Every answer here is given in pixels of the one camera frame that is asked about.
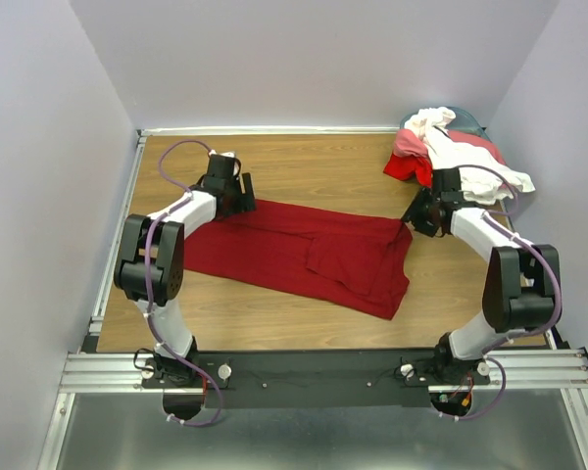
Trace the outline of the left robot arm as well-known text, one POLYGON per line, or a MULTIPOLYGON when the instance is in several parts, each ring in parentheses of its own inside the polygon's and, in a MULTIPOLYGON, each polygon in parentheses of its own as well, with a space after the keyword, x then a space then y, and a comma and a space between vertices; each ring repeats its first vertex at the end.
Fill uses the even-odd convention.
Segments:
POLYGON ((131 214, 123 224, 114 284, 144 316, 155 338, 155 352, 168 357, 164 374, 178 387, 190 385, 198 372, 190 356, 194 335, 177 299, 185 240, 207 223, 255 208, 250 173, 230 178, 206 175, 164 209, 131 214))

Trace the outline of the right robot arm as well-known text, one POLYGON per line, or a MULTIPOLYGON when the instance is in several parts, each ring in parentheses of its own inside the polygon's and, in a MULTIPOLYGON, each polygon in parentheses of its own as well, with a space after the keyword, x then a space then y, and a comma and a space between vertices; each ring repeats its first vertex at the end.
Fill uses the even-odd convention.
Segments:
POLYGON ((443 335, 433 358, 416 371, 454 383, 501 345, 541 335, 560 320, 563 295, 555 247, 527 241, 458 192, 420 189, 402 221, 429 237, 452 235, 487 262, 480 312, 443 335))

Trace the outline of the dark red t shirt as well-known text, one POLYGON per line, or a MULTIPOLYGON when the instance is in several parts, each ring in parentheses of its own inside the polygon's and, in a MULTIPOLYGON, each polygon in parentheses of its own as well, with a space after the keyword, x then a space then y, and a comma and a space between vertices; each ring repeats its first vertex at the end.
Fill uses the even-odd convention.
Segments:
POLYGON ((410 285, 411 243, 396 218, 258 201, 191 234, 184 267, 390 320, 410 285))

